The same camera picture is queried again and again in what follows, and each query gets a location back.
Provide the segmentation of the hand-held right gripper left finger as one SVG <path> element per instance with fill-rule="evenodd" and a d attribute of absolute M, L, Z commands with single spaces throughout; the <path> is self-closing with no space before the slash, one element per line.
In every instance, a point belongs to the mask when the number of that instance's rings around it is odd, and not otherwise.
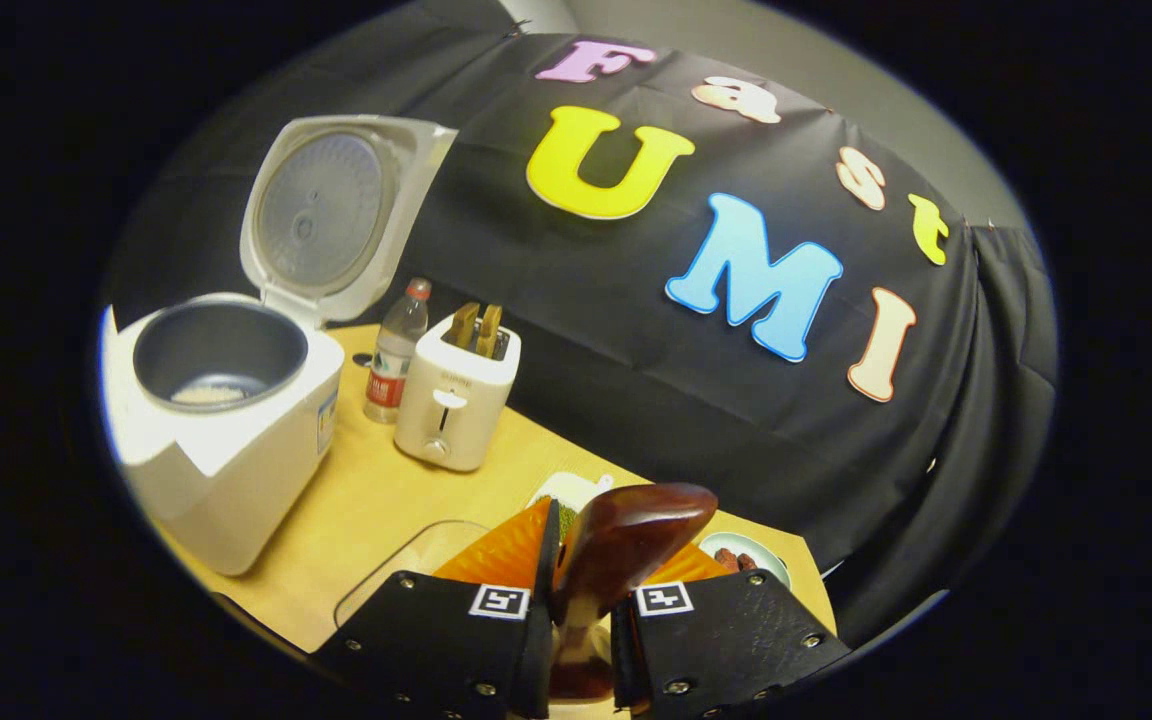
<path fill-rule="evenodd" d="M 561 518 L 543 510 L 530 588 L 391 571 L 317 650 L 317 669 L 358 694 L 365 719 L 547 719 Z"/>

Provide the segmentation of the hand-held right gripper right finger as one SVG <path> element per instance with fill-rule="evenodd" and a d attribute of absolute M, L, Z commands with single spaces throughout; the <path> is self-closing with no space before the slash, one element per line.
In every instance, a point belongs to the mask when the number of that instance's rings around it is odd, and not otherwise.
<path fill-rule="evenodd" d="M 647 582 L 611 611 L 613 703 L 632 719 L 751 719 L 836 666 L 850 647 L 797 592 L 814 578 L 763 544 L 751 568 Z"/>

